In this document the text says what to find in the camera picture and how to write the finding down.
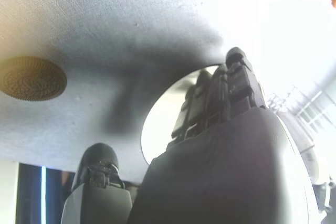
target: gray robotic hand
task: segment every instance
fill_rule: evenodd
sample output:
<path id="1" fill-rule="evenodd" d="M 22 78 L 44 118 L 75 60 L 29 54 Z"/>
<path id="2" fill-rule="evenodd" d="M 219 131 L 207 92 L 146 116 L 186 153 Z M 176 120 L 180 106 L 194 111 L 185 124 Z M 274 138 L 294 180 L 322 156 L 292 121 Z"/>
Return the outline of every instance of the gray robotic hand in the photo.
<path id="1" fill-rule="evenodd" d="M 319 223 L 312 185 L 286 127 L 266 106 L 239 48 L 189 89 L 167 151 L 131 204 L 111 147 L 89 148 L 62 224 Z"/>

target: round plate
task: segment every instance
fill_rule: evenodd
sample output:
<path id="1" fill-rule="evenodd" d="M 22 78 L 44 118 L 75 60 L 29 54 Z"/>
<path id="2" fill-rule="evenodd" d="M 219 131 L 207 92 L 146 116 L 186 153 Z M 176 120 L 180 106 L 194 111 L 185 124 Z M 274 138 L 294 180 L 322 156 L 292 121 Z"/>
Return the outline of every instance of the round plate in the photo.
<path id="1" fill-rule="evenodd" d="M 67 77 L 54 63 L 18 57 L 0 63 L 0 90 L 26 101 L 45 101 L 63 93 Z"/>

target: light strip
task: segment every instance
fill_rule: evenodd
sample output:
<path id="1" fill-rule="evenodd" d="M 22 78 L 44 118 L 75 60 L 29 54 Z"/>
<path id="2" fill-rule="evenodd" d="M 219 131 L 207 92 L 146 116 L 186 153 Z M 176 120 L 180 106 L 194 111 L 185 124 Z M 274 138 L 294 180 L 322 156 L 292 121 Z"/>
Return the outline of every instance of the light strip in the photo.
<path id="1" fill-rule="evenodd" d="M 41 168 L 41 224 L 46 224 L 46 167 Z"/>

